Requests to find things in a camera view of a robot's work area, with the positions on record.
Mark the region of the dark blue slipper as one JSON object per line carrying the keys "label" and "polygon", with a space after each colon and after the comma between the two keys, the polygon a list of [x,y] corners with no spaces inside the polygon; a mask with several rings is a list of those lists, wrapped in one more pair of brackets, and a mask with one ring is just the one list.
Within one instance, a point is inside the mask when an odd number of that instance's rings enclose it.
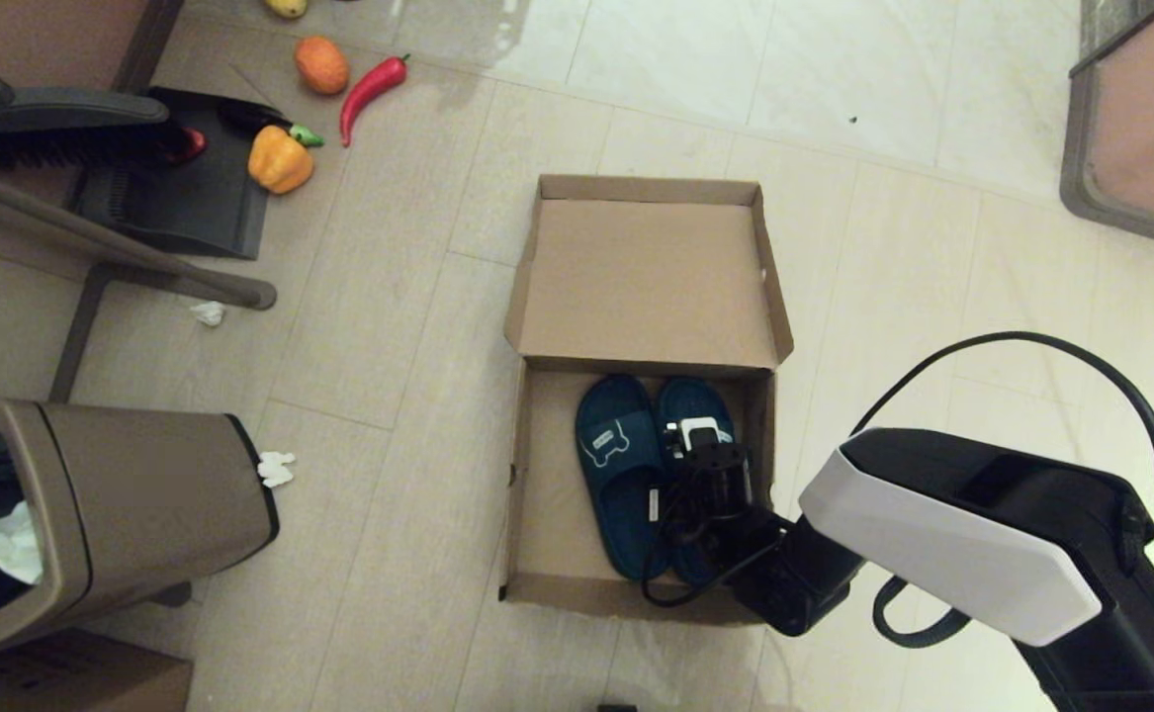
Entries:
{"label": "dark blue slipper", "polygon": [[639,379],[610,375],[582,397],[574,436],[595,526],[614,571],[652,580],[668,568],[657,542],[652,490],[666,481],[649,391]]}
{"label": "dark blue slipper", "polygon": [[660,429],[660,447],[662,447],[666,481],[658,486],[659,518],[658,544],[667,555],[672,571],[691,589],[706,589],[721,585],[725,571],[734,565],[730,553],[732,545],[724,541],[721,527],[704,527],[684,530],[680,524],[668,520],[668,504],[672,490],[677,484],[677,473],[672,463],[670,452],[666,448],[664,428],[667,422],[690,418],[690,415],[712,415],[718,425],[730,436],[734,443],[736,428],[729,407],[721,394],[699,379],[672,379],[658,394],[655,402],[655,424]]}

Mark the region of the brown cardboard shoe box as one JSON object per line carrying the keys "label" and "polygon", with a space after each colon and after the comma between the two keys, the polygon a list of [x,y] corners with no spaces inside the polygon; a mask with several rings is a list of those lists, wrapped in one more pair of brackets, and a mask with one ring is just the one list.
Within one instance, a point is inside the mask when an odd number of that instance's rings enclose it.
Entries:
{"label": "brown cardboard shoe box", "polygon": [[702,379],[729,406],[754,496],[769,502],[775,373],[794,339],[760,183],[540,177],[504,332],[522,364],[499,598],[602,619],[757,625],[726,587],[665,609],[614,571],[576,422],[604,375],[632,375],[649,391]]}

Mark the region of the red chili pepper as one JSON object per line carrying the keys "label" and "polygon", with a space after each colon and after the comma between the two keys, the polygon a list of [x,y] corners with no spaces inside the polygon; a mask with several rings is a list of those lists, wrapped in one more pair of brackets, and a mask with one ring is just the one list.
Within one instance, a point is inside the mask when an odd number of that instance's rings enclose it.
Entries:
{"label": "red chili pepper", "polygon": [[364,110],[375,99],[404,84],[409,76],[409,54],[388,57],[379,66],[365,72],[355,85],[351,87],[338,112],[338,135],[342,147],[351,147],[355,121]]}

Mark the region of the yellow bell pepper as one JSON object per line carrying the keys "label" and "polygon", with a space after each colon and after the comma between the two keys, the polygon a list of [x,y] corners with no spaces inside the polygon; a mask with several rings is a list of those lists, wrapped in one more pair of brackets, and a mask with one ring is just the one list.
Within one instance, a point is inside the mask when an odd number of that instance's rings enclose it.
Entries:
{"label": "yellow bell pepper", "polygon": [[247,174],[270,194],[291,193],[309,182],[315,172],[310,149],[324,145],[323,136],[302,126],[269,125],[252,141]]}

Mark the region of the orange fruit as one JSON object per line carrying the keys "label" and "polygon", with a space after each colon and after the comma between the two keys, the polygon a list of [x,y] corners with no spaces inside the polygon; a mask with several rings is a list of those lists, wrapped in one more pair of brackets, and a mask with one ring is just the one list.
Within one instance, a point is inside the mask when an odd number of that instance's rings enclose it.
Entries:
{"label": "orange fruit", "polygon": [[350,63],[340,46],[323,36],[301,38],[295,44],[295,69],[314,93],[334,96],[349,85]]}

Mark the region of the brown plastic trash bin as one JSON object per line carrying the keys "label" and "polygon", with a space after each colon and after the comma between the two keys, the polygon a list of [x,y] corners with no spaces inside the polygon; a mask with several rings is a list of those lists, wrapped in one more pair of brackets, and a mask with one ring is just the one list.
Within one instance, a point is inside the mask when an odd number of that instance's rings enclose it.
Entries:
{"label": "brown plastic trash bin", "polygon": [[0,400],[44,556],[0,608],[0,652],[151,602],[273,544],[280,520],[237,415]]}

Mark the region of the black dustpan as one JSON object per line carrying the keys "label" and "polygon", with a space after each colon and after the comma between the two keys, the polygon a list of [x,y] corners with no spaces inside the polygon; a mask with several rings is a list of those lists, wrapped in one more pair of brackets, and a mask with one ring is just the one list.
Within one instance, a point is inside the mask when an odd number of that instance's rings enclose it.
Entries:
{"label": "black dustpan", "polygon": [[207,152],[179,166],[88,170],[76,181],[72,211],[160,252],[255,261],[269,193],[247,174],[254,136],[217,118],[217,104],[231,98],[170,87],[147,93],[201,132]]}

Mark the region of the dark eggplant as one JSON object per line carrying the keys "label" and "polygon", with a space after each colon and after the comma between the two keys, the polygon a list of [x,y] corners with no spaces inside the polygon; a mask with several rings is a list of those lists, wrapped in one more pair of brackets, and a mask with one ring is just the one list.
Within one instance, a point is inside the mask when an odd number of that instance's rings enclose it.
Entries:
{"label": "dark eggplant", "polygon": [[293,125],[278,110],[252,102],[224,99],[217,104],[216,113],[225,126],[248,136],[256,136],[268,127],[278,127],[287,134]]}

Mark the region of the brown cardboard carton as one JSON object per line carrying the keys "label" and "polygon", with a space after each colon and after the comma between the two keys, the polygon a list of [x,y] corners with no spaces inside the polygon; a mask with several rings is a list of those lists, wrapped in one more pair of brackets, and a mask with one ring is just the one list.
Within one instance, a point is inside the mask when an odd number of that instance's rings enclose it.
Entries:
{"label": "brown cardboard carton", "polygon": [[0,712],[185,712],[194,666],[67,630],[0,653]]}

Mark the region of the black broom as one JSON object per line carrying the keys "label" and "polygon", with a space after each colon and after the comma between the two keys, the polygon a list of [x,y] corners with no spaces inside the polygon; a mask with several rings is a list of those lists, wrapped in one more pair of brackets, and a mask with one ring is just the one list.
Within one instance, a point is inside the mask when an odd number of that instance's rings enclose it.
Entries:
{"label": "black broom", "polygon": [[165,167],[185,126],[162,102],[82,87],[0,78],[0,171],[78,165]]}

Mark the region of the brown cabinet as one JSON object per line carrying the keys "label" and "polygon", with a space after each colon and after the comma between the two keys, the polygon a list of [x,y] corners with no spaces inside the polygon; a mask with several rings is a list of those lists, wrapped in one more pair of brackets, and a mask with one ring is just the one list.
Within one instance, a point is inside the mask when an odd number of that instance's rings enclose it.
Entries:
{"label": "brown cabinet", "polygon": [[183,5],[0,0],[0,78],[12,87],[145,87]]}

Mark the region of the brown metal furniture frame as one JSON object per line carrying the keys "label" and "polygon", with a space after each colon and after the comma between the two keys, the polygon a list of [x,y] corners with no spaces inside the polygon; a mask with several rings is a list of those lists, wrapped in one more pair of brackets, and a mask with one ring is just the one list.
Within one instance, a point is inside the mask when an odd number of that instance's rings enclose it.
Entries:
{"label": "brown metal furniture frame", "polygon": [[50,388],[51,402],[70,400],[102,299],[112,283],[134,284],[174,297],[227,303],[253,312],[270,310],[278,301],[278,290],[269,282],[193,265],[1,181],[0,209],[39,223],[50,231],[50,243],[61,243],[65,249],[97,257],[85,273],[82,297],[67,329]]}

